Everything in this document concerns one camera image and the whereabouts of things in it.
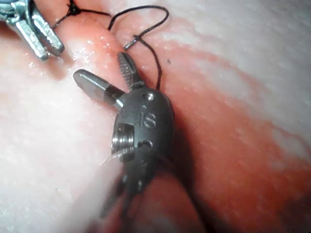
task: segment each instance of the black suture thread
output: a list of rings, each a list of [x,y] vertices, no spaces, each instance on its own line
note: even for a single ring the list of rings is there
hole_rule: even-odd
[[[146,46],[150,52],[152,53],[152,55],[155,57],[155,63],[156,63],[156,67],[157,67],[157,82],[156,82],[156,89],[159,91],[160,87],[161,87],[161,78],[162,78],[162,68],[160,65],[160,61],[159,58],[156,54],[156,51],[146,42],[144,41],[142,38],[139,38],[137,35],[134,35],[134,37],[140,42],[142,43],[144,46]]]
[[[142,38],[142,36],[144,36],[146,33],[152,31],[153,29],[155,29],[158,26],[160,26],[161,24],[163,24],[168,19],[168,17],[170,16],[170,12],[168,11],[168,9],[166,9],[163,6],[156,6],[156,5],[137,6],[137,7],[133,7],[133,8],[129,8],[129,9],[126,9],[124,11],[121,11],[121,12],[117,13],[115,16],[113,16],[107,29],[109,31],[111,30],[111,28],[112,28],[114,22],[116,21],[117,17],[124,15],[130,11],[141,10],[141,9],[159,9],[159,10],[165,11],[166,15],[160,22],[158,22],[157,24],[155,24],[155,25],[145,29],[144,31],[142,31],[139,35],[137,35],[137,38]],[[134,40],[132,40],[130,43],[128,43],[124,47],[124,49],[129,49],[132,45],[134,45],[137,42],[137,38],[134,38]]]
[[[134,45],[137,41],[140,41],[144,46],[146,46],[150,51],[151,53],[153,54],[154,58],[155,58],[155,63],[156,63],[156,67],[157,67],[157,70],[158,70],[158,77],[157,77],[157,82],[156,82],[156,89],[157,90],[160,90],[160,85],[161,85],[161,77],[162,77],[162,67],[160,65],[160,62],[159,62],[159,59],[158,59],[158,56],[155,52],[155,50],[146,42],[142,39],[142,37],[150,32],[151,30],[159,27],[161,24],[163,24],[167,19],[168,17],[170,16],[170,12],[165,8],[165,7],[162,7],[162,6],[156,6],[156,5],[145,5],[145,6],[138,6],[138,7],[133,7],[133,8],[129,8],[129,9],[126,9],[122,12],[119,12],[117,13],[115,16],[112,17],[111,21],[110,21],[110,24],[108,26],[108,30],[110,31],[113,24],[115,23],[117,17],[121,16],[121,15],[124,15],[128,12],[131,12],[131,11],[135,11],[135,10],[141,10],[141,9],[159,9],[159,10],[163,10],[165,11],[166,15],[165,17],[160,21],[158,22],[157,24],[145,29],[143,32],[141,32],[139,35],[134,35],[134,39],[129,42],[123,49],[124,50],[128,50],[132,45]]]
[[[57,21],[57,23],[52,27],[52,29],[55,29],[62,21],[64,21],[69,16],[77,16],[77,15],[81,14],[82,12],[95,13],[95,14],[111,17],[111,15],[109,13],[106,13],[106,12],[94,11],[94,10],[89,10],[89,9],[80,9],[76,5],[74,0],[70,0],[69,4],[67,4],[67,6],[69,8],[67,14],[64,17],[62,17],[59,21]]]
[[[111,16],[109,13],[105,13],[105,12],[99,12],[99,11],[94,11],[94,10],[88,10],[88,9],[80,9],[74,2],[74,0],[69,0],[69,4],[67,4],[67,6],[69,7],[67,14],[62,17],[52,28],[55,29],[62,21],[64,21],[66,18],[68,18],[69,16],[76,16],[82,12],[89,12],[89,13],[95,13],[95,14],[100,14],[100,15],[105,15],[105,16]],[[116,15],[114,15],[112,17],[112,19],[110,20],[109,26],[108,26],[108,30],[110,31],[112,26],[114,25],[116,19],[121,16],[124,15],[128,12],[131,11],[135,11],[135,10],[141,10],[141,9],[158,9],[158,10],[163,10],[165,11],[166,15],[165,17],[158,22],[157,24],[145,29],[144,31],[142,31],[139,35],[134,35],[134,39],[129,42],[123,49],[124,50],[128,50],[130,47],[132,47],[137,41],[140,41],[144,46],[146,46],[151,53],[153,54],[154,58],[155,58],[155,63],[157,66],[157,70],[158,70],[158,77],[157,77],[157,82],[156,82],[156,89],[160,90],[160,85],[161,85],[161,77],[162,77],[162,67],[160,65],[158,56],[155,52],[155,50],[146,42],[142,39],[142,37],[147,34],[148,32],[152,31],[153,29],[159,27],[160,25],[162,25],[170,16],[170,12],[163,6],[157,6],[157,5],[144,5],[144,6],[137,6],[137,7],[132,7],[129,9],[126,9],[124,11],[121,11],[119,13],[117,13]]]

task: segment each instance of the metal jaw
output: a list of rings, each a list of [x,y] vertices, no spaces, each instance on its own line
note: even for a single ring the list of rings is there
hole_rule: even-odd
[[[64,51],[63,43],[33,0],[0,0],[0,9],[6,12],[2,14],[2,20],[29,44],[42,61],[47,60],[51,54],[59,56]]]
[[[144,187],[147,175],[142,175],[142,171],[152,170],[148,167],[154,166],[157,157],[169,156],[174,113],[164,94],[145,85],[133,59],[127,53],[119,52],[118,62],[130,93],[121,91],[83,69],[76,71],[73,77],[90,98],[102,100],[118,110],[112,137],[112,154],[120,157],[127,174],[140,174],[140,179],[134,179],[138,192],[139,186]]]

